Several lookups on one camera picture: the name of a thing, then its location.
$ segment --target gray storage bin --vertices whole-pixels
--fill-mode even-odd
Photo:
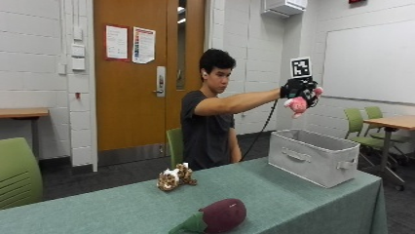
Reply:
[[[330,188],[354,178],[360,143],[305,130],[272,133],[271,165]]]

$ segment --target door handle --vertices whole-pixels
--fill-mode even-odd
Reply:
[[[158,66],[158,75],[156,75],[156,93],[158,98],[166,97],[166,91],[167,91],[167,67],[166,66]]]

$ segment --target wooden table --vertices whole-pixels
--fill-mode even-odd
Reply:
[[[33,150],[35,156],[39,158],[39,131],[38,131],[38,119],[42,116],[50,115],[50,109],[47,107],[37,108],[17,108],[17,109],[0,109],[0,119],[17,119],[31,121],[31,135],[33,135]]]
[[[365,170],[368,173],[377,173],[380,176],[392,179],[398,184],[398,190],[404,190],[404,179],[388,167],[389,154],[390,154],[390,136],[392,132],[402,130],[415,130],[415,115],[393,116],[381,119],[368,119],[364,121],[368,124],[376,124],[386,128],[385,149],[381,165]]]

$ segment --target green chair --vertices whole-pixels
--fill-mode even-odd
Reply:
[[[361,143],[362,148],[369,148],[369,149],[384,151],[384,147],[385,147],[384,140],[373,138],[373,137],[361,136],[362,129],[364,129],[364,118],[362,118],[361,110],[358,108],[348,108],[345,109],[345,114],[346,114],[348,122],[349,122],[349,131],[346,134],[346,138]],[[369,158],[365,156],[362,152],[360,152],[360,155],[372,164],[372,166],[374,166],[374,163],[369,160]]]
[[[0,210],[38,203],[42,174],[25,138],[0,140]]]
[[[168,140],[171,145],[172,154],[172,169],[178,167],[178,164],[183,163],[183,129],[168,130]]]
[[[384,113],[382,113],[382,110],[380,108],[380,106],[369,106],[369,107],[365,107],[366,109],[366,113],[368,113],[368,117],[370,119],[380,119],[380,118],[384,118]],[[386,138],[386,134],[384,133],[380,133],[381,131],[381,128],[380,126],[377,125],[369,125],[368,127],[368,130],[366,130],[366,133],[365,133],[365,136],[369,134],[370,130],[373,129],[378,129],[378,132],[372,134],[372,137],[373,138],[378,138],[378,139],[385,139]],[[390,136],[390,142],[394,142],[394,143],[408,143],[408,142],[412,142],[412,137],[410,136],[402,136],[402,135],[392,135]],[[409,162],[409,157],[408,155],[402,152],[402,150],[394,146],[394,149],[400,152],[400,154],[404,156],[405,158],[405,161]]]

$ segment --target green tablecloth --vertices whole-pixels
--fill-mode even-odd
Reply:
[[[389,233],[382,180],[357,178],[326,189],[268,159],[195,173],[197,186],[172,192],[156,180],[0,212],[0,233],[168,233],[200,208],[240,199],[248,217],[232,233]]]

